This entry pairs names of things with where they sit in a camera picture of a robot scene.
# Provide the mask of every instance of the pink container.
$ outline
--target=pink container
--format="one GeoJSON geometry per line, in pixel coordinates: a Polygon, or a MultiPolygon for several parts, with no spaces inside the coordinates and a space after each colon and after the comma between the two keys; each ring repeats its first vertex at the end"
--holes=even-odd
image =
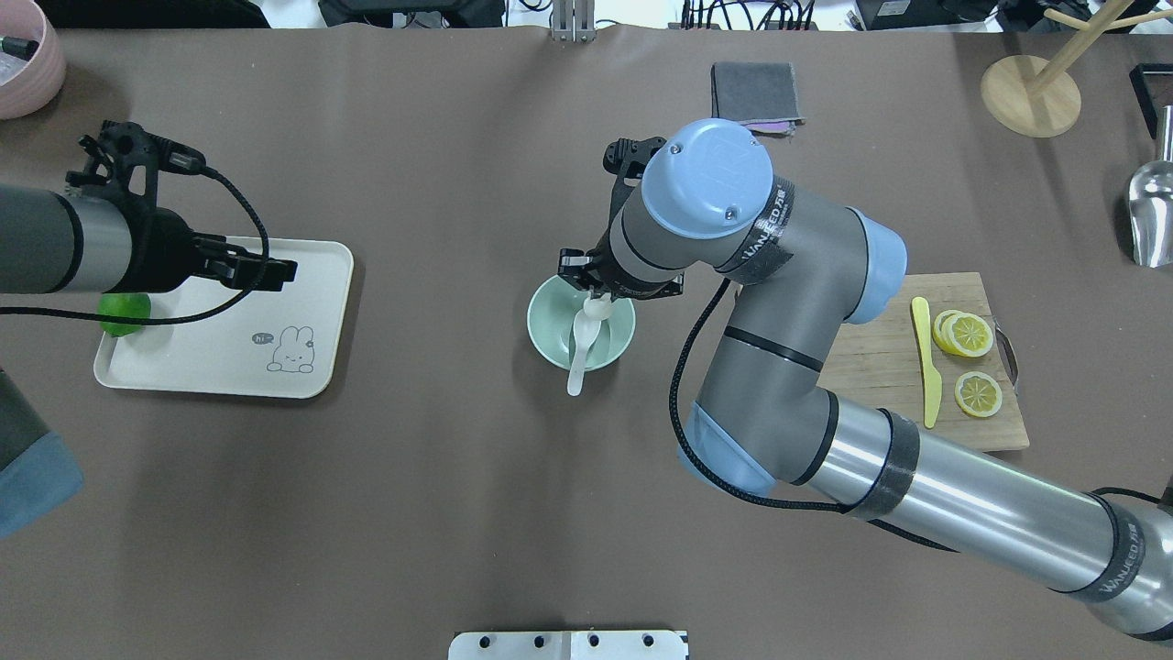
{"type": "Polygon", "coordinates": [[[36,54],[15,77],[0,84],[0,120],[41,109],[66,80],[66,56],[53,26],[33,0],[0,0],[0,35],[35,39],[36,54]]]}

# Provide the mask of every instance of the brown table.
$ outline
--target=brown table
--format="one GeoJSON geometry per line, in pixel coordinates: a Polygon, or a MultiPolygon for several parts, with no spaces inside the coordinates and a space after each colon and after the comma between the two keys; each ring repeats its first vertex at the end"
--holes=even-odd
{"type": "MultiPolygon", "coordinates": [[[[307,402],[108,390],[93,325],[0,321],[5,368],[87,475],[0,543],[0,655],[422,660],[459,631],[666,626],[703,659],[1165,656],[977,560],[687,476],[665,393],[712,272],[640,302],[629,353],[578,400],[523,315],[558,249],[603,230],[608,142],[707,116],[716,60],[791,61],[809,123],[769,142],[778,169],[900,231],[911,272],[981,271],[1033,443],[1004,458],[1078,489],[1159,491],[1173,279],[1131,265],[1119,223],[1153,151],[1127,73],[1173,60],[1168,38],[1097,42],[1071,69],[1084,114],[1049,141],[999,125],[978,80],[1063,38],[621,27],[563,46],[537,28],[347,27],[63,42],[61,95],[0,123],[0,179],[57,189],[79,135],[129,118],[208,154],[273,234],[341,240],[358,267],[334,381],[307,402]]],[[[211,182],[168,177],[161,200],[201,230],[248,231],[211,182]]]]}

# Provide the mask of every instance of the wooden cutting board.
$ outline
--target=wooden cutting board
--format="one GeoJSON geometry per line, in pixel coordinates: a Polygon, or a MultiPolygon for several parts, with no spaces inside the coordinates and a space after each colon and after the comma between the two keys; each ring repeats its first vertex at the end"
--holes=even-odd
{"type": "MultiPolygon", "coordinates": [[[[842,325],[819,386],[856,403],[899,413],[923,429],[924,390],[909,308],[915,295],[929,300],[933,318],[947,308],[957,308],[981,315],[994,327],[990,301],[977,272],[909,274],[879,318],[865,325],[842,325]]],[[[978,451],[1030,445],[999,352],[995,345],[983,358],[965,359],[945,354],[933,343],[933,365],[942,380],[941,413],[933,434],[978,451]],[[954,401],[957,377],[967,372],[984,372],[1002,387],[1002,410],[994,417],[970,417],[954,401]]]]}

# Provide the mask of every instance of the green lime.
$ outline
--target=green lime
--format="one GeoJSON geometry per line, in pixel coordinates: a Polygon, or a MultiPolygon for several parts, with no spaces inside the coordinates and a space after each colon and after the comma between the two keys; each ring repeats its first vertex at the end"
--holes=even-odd
{"type": "MultiPolygon", "coordinates": [[[[129,318],[150,318],[150,297],[147,293],[102,293],[97,301],[97,313],[126,315],[129,318]]],[[[142,325],[129,322],[99,321],[111,338],[124,338],[142,329],[142,325]]]]}

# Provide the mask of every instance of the round wooden base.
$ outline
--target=round wooden base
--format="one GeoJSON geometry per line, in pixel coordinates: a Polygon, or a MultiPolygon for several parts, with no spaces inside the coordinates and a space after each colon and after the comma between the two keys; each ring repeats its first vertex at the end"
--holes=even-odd
{"type": "Polygon", "coordinates": [[[990,64],[982,76],[985,109],[1010,130],[1030,137],[1055,137],[1074,125],[1082,101],[1076,81],[1066,73],[1033,97],[1026,94],[1026,83],[1046,64],[1033,55],[1012,55],[990,64]]]}

